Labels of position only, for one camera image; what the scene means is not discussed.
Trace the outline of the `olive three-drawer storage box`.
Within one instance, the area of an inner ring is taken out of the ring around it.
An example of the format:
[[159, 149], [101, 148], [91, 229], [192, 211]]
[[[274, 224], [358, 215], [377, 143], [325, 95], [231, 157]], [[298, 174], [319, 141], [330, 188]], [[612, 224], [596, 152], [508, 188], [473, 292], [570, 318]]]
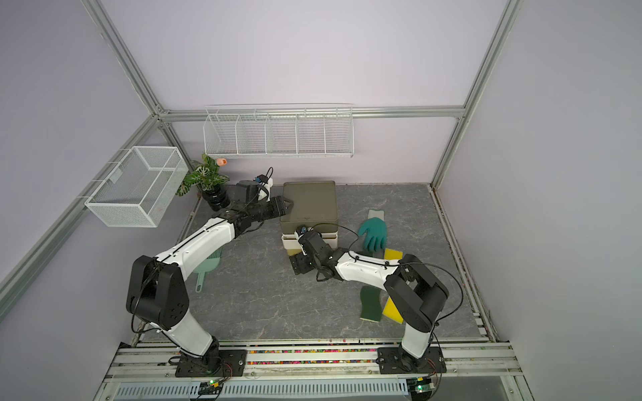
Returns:
[[292, 202], [289, 214], [280, 218], [282, 243], [289, 257], [303, 251], [295, 234], [301, 226], [315, 226], [325, 243], [338, 247], [339, 212], [333, 180], [286, 182], [283, 197]]

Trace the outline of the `green yellow sponge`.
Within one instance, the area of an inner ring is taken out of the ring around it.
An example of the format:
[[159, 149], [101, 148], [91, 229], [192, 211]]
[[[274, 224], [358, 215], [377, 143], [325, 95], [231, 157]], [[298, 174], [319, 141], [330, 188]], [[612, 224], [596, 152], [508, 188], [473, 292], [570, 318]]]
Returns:
[[364, 286], [360, 290], [359, 299], [361, 301], [359, 317], [367, 322], [379, 322], [383, 314], [381, 289], [379, 287]]

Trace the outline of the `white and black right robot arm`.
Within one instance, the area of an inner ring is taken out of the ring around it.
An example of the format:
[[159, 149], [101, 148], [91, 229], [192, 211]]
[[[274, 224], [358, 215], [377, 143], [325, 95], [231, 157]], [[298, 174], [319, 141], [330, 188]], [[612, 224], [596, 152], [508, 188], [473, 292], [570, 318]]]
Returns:
[[434, 328], [450, 296], [426, 264], [411, 254], [385, 260], [334, 249], [312, 228], [299, 227], [296, 236], [302, 252], [290, 257], [295, 274], [315, 270], [319, 282], [360, 282], [387, 292], [405, 324], [400, 359], [426, 363]]

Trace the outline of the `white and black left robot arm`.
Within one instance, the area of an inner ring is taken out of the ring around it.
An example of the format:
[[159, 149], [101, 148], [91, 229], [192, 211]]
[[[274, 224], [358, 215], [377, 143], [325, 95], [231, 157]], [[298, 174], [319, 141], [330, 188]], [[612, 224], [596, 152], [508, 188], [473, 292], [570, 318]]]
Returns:
[[272, 195], [272, 183], [265, 175], [238, 182], [228, 191], [231, 203], [192, 235], [154, 257], [138, 257], [130, 274], [127, 312], [161, 331], [188, 357], [210, 359], [216, 339], [192, 316], [186, 280], [252, 224], [291, 212], [294, 201]]

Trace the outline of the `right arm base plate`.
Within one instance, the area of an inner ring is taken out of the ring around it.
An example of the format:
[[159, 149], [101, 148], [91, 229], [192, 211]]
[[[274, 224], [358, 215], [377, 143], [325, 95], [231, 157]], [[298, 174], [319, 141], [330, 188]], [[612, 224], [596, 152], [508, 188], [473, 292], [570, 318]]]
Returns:
[[378, 348], [376, 363], [380, 374], [432, 375], [446, 372], [443, 352], [438, 347], [429, 347], [419, 358], [411, 356], [402, 347]]

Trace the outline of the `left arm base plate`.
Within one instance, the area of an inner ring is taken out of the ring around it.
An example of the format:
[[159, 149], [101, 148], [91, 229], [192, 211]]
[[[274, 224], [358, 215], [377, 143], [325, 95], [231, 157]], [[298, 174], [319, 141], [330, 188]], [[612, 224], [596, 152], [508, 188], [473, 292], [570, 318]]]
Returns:
[[180, 353], [172, 366], [177, 378], [241, 377], [246, 366], [246, 350], [217, 349], [211, 355], [196, 357]]

